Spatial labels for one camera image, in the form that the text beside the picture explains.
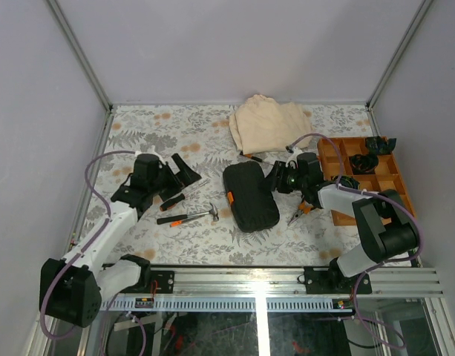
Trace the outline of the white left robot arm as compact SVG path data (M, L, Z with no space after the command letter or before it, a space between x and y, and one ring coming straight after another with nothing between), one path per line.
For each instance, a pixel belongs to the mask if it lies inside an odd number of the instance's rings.
M104 202L106 218L64 257L45 262L39 287L43 317L85 328L106 300L126 289L141 293L151 287L151 263L147 259L126 254L112 266L103 265L125 233L152 206L154 197L169 200L201 179L178 154L171 158L178 172L173 172L159 154L138 153L132 172Z

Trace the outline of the dark green tool case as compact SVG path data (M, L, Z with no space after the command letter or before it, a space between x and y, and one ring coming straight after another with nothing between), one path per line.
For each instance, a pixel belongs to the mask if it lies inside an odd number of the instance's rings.
M230 165L223 171L223 185L232 216L244 233L270 229L280 219L271 191L261 187L265 176L255 162Z

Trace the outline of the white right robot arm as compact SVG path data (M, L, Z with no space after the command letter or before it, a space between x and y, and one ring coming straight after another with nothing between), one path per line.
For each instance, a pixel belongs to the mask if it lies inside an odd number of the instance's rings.
M420 248L420 230L397 191L360 191L341 183L341 176L325 180L313 153L275 162L263 187L281 194L299 191L308 208L338 211L354 218L359 244L330 262L327 280L333 291L345 292L356 276Z

